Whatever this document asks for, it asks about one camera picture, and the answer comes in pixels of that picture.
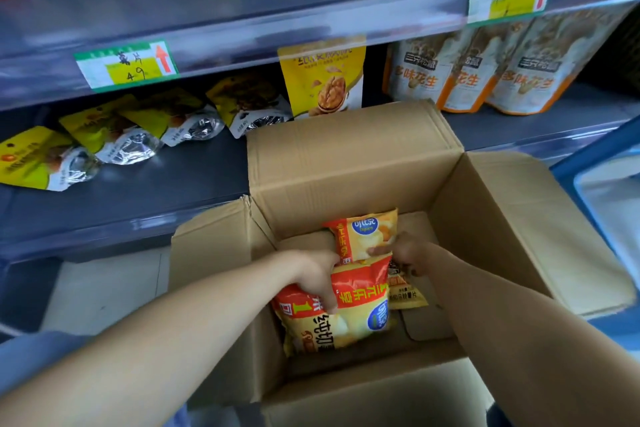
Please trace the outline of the person's right hand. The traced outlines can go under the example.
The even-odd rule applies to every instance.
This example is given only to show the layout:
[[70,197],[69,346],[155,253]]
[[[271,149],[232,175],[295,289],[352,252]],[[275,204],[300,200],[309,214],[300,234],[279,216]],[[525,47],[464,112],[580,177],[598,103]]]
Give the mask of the person's right hand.
[[407,232],[397,235],[392,243],[397,243],[397,249],[392,254],[397,264],[410,270],[416,277],[429,275],[438,258],[439,245],[420,240]]

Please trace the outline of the person's left hand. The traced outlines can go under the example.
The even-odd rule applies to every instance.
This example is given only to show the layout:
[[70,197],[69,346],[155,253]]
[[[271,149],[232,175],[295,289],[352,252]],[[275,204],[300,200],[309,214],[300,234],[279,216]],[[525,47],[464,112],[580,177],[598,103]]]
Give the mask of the person's left hand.
[[313,284],[332,283],[333,269],[339,263],[339,255],[330,250],[289,250],[285,256],[293,270],[292,283],[310,295]]

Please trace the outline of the small yellow red chip bag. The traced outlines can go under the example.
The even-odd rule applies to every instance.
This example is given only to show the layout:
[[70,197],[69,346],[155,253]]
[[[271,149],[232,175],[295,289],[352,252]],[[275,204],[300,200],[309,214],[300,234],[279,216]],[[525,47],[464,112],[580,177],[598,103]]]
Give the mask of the small yellow red chip bag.
[[335,238],[340,265],[371,258],[369,250],[388,246],[397,235],[398,209],[323,223]]

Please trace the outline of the large yellow red chip bag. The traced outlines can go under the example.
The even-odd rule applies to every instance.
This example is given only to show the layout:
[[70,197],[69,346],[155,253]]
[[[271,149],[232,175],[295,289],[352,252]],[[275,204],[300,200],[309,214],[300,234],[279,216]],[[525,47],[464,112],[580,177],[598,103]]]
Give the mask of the large yellow red chip bag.
[[331,278],[336,314],[329,314],[319,297],[297,285],[282,289],[271,304],[285,330],[285,355],[342,349],[386,330],[391,259],[387,253],[335,267]]

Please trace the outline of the person's right forearm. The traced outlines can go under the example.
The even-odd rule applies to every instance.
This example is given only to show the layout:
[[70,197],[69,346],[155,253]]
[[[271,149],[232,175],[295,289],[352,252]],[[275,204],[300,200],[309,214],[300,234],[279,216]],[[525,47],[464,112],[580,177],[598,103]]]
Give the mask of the person's right forearm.
[[427,244],[454,332],[514,427],[640,427],[640,362],[549,297]]

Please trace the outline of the person's left forearm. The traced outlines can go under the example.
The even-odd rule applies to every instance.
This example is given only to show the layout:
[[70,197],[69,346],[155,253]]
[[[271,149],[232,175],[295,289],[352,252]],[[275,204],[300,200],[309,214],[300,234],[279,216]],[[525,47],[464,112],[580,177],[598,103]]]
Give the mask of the person's left forearm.
[[0,427],[160,427],[304,255],[275,253],[148,303],[0,398]]

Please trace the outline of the orange yellow snack bag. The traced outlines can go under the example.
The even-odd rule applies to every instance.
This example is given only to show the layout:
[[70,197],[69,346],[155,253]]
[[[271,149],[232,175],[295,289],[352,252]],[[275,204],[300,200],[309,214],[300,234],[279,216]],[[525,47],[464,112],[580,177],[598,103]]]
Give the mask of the orange yellow snack bag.
[[388,305],[391,310],[427,307],[424,295],[408,280],[399,264],[391,260],[388,266]]

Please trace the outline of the brown cardboard box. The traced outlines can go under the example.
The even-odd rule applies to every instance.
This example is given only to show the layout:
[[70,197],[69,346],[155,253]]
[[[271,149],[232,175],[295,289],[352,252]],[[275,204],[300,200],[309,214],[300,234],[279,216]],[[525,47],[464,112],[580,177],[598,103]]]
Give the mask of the brown cardboard box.
[[[250,195],[182,224],[169,290],[290,248],[335,249],[325,222],[398,209],[399,229],[553,297],[584,319],[634,306],[629,272],[556,182],[516,151],[466,152],[425,101],[250,131]],[[188,406],[260,404],[266,427],[486,427],[492,402],[435,305],[341,350],[286,358],[264,307]]]

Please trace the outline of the white orange peanut bag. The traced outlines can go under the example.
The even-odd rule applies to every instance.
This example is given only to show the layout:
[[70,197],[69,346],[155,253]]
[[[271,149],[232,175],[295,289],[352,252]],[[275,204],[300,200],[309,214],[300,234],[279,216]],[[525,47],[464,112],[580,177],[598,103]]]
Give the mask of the white orange peanut bag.
[[532,19],[480,26],[454,70],[454,84],[439,108],[474,113],[487,101],[532,24]]
[[383,93],[394,101],[423,99],[443,105],[475,33],[475,28],[463,28],[390,43]]
[[486,103],[508,115],[547,111],[636,4],[605,5],[535,18]]

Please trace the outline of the yellow walnut packet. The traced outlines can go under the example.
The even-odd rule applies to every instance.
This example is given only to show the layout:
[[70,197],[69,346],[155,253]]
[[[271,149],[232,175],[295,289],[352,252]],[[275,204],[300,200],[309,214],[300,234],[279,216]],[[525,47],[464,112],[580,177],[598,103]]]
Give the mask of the yellow walnut packet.
[[360,109],[366,48],[364,36],[279,48],[294,119]]

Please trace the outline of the yellow silver nut packet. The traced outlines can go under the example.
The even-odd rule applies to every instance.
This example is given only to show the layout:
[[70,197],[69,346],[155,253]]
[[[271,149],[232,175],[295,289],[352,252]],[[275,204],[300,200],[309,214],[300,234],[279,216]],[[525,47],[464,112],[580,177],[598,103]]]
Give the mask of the yellow silver nut packet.
[[159,153],[164,144],[120,111],[134,107],[132,94],[59,118],[60,125],[104,164],[131,165]]
[[92,180],[101,162],[66,133],[35,126],[0,142],[0,183],[62,192]]
[[205,95],[235,139],[251,130],[293,119],[289,102],[258,73],[228,76]]
[[226,127],[214,107],[182,88],[124,105],[118,113],[170,147],[210,140]]

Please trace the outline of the grey metal shelf board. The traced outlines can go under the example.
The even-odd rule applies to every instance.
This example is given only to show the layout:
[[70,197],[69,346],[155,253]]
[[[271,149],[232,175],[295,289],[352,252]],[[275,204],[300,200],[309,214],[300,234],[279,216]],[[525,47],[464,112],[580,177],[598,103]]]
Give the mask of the grey metal shelf board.
[[[632,0],[548,0],[547,12]],[[92,93],[80,52],[163,41],[180,76],[266,64],[336,38],[459,29],[468,0],[0,0],[0,112]]]
[[[552,108],[517,117],[484,108],[444,117],[468,150],[517,149],[548,165],[640,115],[634,91],[573,83]],[[248,194],[246,143],[228,131],[164,148],[134,165],[103,167],[63,192],[0,186],[0,267],[42,258],[92,260],[153,246],[209,207]]]

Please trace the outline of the blue trolley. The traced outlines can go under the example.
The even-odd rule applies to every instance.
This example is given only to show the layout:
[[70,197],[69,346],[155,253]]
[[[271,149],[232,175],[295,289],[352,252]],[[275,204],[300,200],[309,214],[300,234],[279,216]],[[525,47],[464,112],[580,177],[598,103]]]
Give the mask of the blue trolley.
[[629,272],[637,302],[590,323],[640,360],[640,115],[550,167]]

